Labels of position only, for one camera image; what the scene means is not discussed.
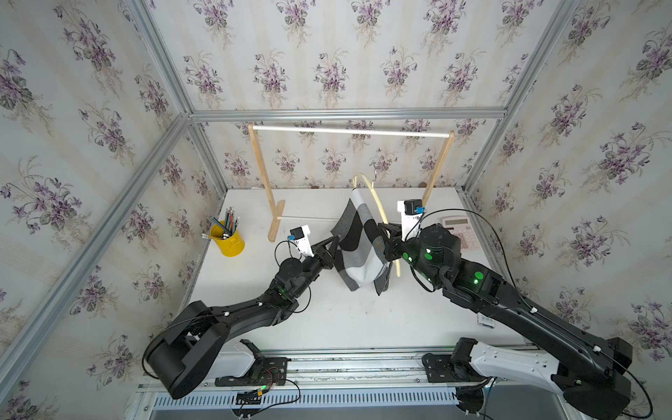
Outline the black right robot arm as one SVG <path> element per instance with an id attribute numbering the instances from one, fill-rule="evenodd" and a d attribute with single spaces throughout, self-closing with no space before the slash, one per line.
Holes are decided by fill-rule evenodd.
<path id="1" fill-rule="evenodd" d="M 595 419 L 615 419 L 631 402 L 626 370 L 633 349 L 623 339 L 602 339 L 562 320 L 487 266 L 462 257 L 460 239 L 440 224 L 406 237 L 397 224 L 380 224 L 387 260 L 401 259 L 411 273 L 453 304 L 482 314 L 517 332 L 540 353 L 498 350 L 477 339 L 461 338 L 449 366 L 466 380 L 499 377 L 560 395 Z"/>

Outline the black white checkered scarf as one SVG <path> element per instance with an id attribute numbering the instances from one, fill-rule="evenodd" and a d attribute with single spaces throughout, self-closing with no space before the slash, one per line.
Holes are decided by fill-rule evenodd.
<path id="1" fill-rule="evenodd" d="M 331 233 L 338 238 L 334 267 L 348 289 L 374 285 L 378 296 L 386 292 L 392 266 L 384 255 L 386 237 L 358 190 L 351 192 Z"/>

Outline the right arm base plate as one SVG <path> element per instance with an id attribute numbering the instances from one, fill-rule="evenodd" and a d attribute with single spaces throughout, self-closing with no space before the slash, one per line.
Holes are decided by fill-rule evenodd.
<path id="1" fill-rule="evenodd" d="M 472 362 L 475 346 L 479 341 L 460 338 L 451 353 L 426 353 L 421 362 L 429 383 L 477 383 L 487 384 L 492 376 L 477 372 Z"/>

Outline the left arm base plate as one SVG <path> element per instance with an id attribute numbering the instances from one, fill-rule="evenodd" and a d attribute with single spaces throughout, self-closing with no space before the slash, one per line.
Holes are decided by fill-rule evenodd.
<path id="1" fill-rule="evenodd" d="M 216 387 L 285 385 L 290 358 L 266 355 L 241 339 L 220 351 L 206 379 Z"/>

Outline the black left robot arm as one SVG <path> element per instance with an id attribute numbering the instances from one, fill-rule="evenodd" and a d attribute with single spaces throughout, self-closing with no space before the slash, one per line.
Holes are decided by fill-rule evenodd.
<path id="1" fill-rule="evenodd" d="M 231 306 L 192 302 L 145 348 L 143 366 L 172 398 L 185 397 L 206 380 L 228 341 L 273 327 L 297 312 L 301 295 L 321 271 L 334 267 L 338 243 L 338 237 L 331 236 L 311 246 L 310 257 L 285 259 L 268 289 L 255 299 Z"/>

